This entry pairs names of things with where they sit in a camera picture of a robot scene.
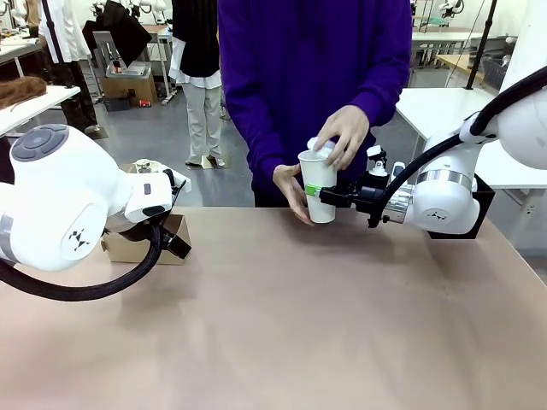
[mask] white paper cup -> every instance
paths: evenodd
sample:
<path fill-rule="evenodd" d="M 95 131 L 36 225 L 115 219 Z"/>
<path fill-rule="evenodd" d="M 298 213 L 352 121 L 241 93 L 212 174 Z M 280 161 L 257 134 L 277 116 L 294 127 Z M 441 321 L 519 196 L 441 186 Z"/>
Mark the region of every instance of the white paper cup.
<path fill-rule="evenodd" d="M 298 160 L 300 160 L 304 188 L 308 195 L 309 217 L 316 224 L 333 222 L 336 217 L 336 207 L 321 203 L 314 193 L 318 194 L 321 188 L 336 185 L 336 170 L 332 166 L 327 167 L 326 159 L 318 156 L 313 150 L 300 153 Z"/>

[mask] robot logo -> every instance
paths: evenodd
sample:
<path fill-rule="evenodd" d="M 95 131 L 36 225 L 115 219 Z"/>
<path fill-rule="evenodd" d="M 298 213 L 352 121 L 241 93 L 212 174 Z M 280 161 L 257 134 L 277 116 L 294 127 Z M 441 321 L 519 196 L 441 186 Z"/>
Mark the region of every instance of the robot logo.
<path fill-rule="evenodd" d="M 441 216 L 438 214 L 437 211 L 433 212 L 432 214 L 429 214 L 428 217 L 430 218 L 437 218 L 437 220 L 446 220 L 448 218 L 448 216 Z"/>
<path fill-rule="evenodd" d="M 80 249 L 84 245 L 89 245 L 89 242 L 82 241 L 82 233 L 84 233 L 85 229 L 82 229 L 80 232 L 73 231 L 70 236 L 68 237 L 68 240 L 71 240 L 72 238 L 75 238 L 78 241 L 78 246 L 74 248 L 74 252 L 76 252 L 78 249 Z"/>

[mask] white table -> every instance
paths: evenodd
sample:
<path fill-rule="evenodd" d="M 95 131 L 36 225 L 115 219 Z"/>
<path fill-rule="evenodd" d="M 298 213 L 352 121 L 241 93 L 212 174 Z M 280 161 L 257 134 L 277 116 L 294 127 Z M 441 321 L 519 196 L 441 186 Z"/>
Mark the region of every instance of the white table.
<path fill-rule="evenodd" d="M 419 135 L 413 157 L 421 153 L 425 140 L 433 134 L 455 130 L 465 118 L 481 110 L 492 98 L 485 91 L 466 91 L 462 88 L 404 90 L 397 111 Z M 509 240 L 515 245 L 547 190 L 547 171 L 520 164 L 496 141 L 487 144 L 480 152 L 476 173 L 492 189 L 505 190 L 521 205 L 519 218 L 509 235 Z"/>
<path fill-rule="evenodd" d="M 413 32 L 412 41 L 422 43 L 461 43 L 482 37 L 481 32 Z"/>
<path fill-rule="evenodd" d="M 48 85 L 45 95 L 0 110 L 0 137 L 78 93 L 79 87 Z"/>
<path fill-rule="evenodd" d="M 412 71 L 409 87 L 426 84 L 443 86 L 446 78 L 439 70 L 439 55 L 461 54 L 470 38 L 481 38 L 480 32 L 414 32 L 412 34 Z"/>
<path fill-rule="evenodd" d="M 19 63 L 19 57 L 40 51 L 41 49 L 42 46 L 37 43 L 36 38 L 28 40 L 6 38 L 0 43 L 0 64 L 14 60 L 19 76 L 23 77 L 24 73 Z"/>

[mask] shoe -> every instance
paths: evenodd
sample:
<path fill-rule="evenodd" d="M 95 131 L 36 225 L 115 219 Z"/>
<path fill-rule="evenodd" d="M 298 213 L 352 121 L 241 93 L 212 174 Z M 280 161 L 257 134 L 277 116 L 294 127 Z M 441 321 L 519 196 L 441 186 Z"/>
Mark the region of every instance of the shoe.
<path fill-rule="evenodd" d="M 191 161 L 186 161 L 185 162 L 185 165 L 187 165 L 188 167 L 202 167 L 202 164 L 196 164 L 195 162 L 191 162 Z"/>
<path fill-rule="evenodd" d="M 99 125 L 94 125 L 94 126 L 87 126 L 84 130 L 84 134 L 85 135 L 90 135 L 90 134 L 95 134 L 97 132 L 100 132 L 101 131 L 101 127 Z"/>
<path fill-rule="evenodd" d="M 222 158 L 216 158 L 212 155 L 209 155 L 207 157 L 207 161 L 209 161 L 213 166 L 217 166 L 217 167 L 225 167 L 226 166 L 226 163 L 224 162 L 224 160 Z"/>

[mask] hand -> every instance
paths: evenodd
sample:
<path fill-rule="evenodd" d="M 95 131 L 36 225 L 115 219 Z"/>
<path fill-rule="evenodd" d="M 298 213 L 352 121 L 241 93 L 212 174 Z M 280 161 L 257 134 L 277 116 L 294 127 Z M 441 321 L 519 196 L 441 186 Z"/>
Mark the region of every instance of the hand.
<path fill-rule="evenodd" d="M 356 157 L 369 129 L 367 115 L 355 105 L 346 105 L 328 117 L 319 132 L 314 150 L 320 150 L 329 139 L 339 135 L 340 139 L 326 159 L 326 164 L 330 166 L 336 162 L 336 170 L 344 170 Z"/>
<path fill-rule="evenodd" d="M 273 182 L 277 185 L 281 193 L 287 198 L 289 207 L 292 212 L 299 218 L 304 224 L 313 226 L 314 223 L 309 218 L 308 209 L 306 205 L 308 200 L 306 194 L 302 189 L 302 186 L 294 178 L 300 173 L 300 165 L 294 165 L 288 167 L 287 165 L 278 165 L 273 170 Z"/>

